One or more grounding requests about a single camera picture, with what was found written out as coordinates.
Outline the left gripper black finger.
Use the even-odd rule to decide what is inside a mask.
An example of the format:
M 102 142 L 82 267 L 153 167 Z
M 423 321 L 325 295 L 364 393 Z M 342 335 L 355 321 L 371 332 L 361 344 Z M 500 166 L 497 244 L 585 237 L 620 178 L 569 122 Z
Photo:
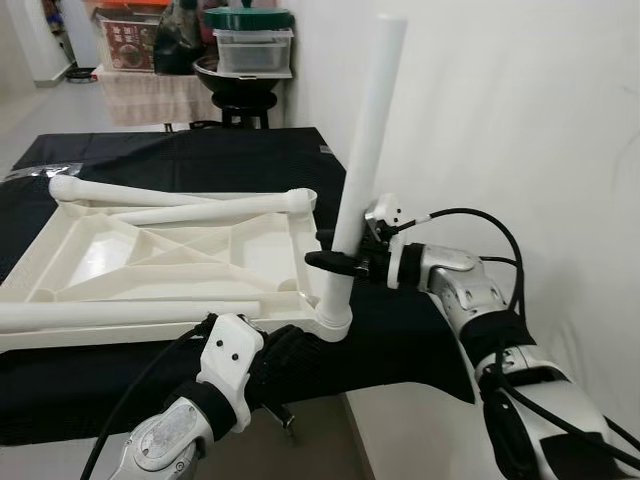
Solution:
M 296 325 L 284 325 L 266 335 L 262 356 L 311 355 L 319 338 Z
M 274 349 L 266 357 L 266 385 L 276 387 L 306 378 L 315 369 L 315 352 L 311 349 Z

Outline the black tablecloth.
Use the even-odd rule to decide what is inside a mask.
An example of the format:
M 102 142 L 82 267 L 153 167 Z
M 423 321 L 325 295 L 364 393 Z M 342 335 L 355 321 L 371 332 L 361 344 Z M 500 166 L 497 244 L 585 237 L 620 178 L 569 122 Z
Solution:
M 42 134 L 19 165 L 83 163 L 82 179 L 169 192 L 308 188 L 319 196 L 317 227 L 329 229 L 346 172 L 337 156 L 321 154 L 320 145 L 326 141 L 314 128 Z M 44 178 L 0 184 L 0 282 L 55 207 Z M 315 369 L 284 385 L 284 403 L 406 381 L 474 401 L 465 358 L 429 296 L 358 282 L 351 306 L 355 324 L 347 338 L 316 348 Z M 3 353 L 0 445 L 93 438 L 106 420 L 115 433 L 131 430 L 197 372 L 198 347 L 189 342 L 170 353 L 115 413 L 119 397 L 161 349 L 163 343 L 150 342 Z

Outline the clear container with green lid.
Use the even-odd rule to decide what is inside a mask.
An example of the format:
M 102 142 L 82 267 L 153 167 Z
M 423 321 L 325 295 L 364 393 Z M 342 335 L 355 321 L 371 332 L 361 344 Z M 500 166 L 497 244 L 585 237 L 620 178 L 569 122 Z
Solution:
M 294 15 L 279 6 L 236 0 L 204 13 L 218 47 L 221 76 L 287 76 L 291 68 Z

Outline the black bag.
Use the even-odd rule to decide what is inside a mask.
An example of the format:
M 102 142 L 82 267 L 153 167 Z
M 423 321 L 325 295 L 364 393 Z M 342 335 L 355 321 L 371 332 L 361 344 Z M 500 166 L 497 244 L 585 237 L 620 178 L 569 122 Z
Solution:
M 160 15 L 154 40 L 157 76 L 192 76 L 205 54 L 202 12 L 206 0 L 172 0 Z

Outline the printed box with orange lid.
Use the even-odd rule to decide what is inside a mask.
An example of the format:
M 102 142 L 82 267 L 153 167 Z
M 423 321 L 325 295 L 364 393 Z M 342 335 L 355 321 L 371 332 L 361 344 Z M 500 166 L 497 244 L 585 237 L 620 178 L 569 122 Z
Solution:
M 154 73 L 161 14 L 172 0 L 83 0 L 104 70 Z

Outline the small black floor object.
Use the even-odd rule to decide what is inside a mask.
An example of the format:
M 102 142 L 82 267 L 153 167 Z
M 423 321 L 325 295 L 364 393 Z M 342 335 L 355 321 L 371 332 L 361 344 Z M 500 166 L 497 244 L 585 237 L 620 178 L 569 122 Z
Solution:
M 96 82 L 96 67 L 79 67 L 77 64 L 69 65 L 64 72 L 64 79 L 65 82 L 77 84 Z

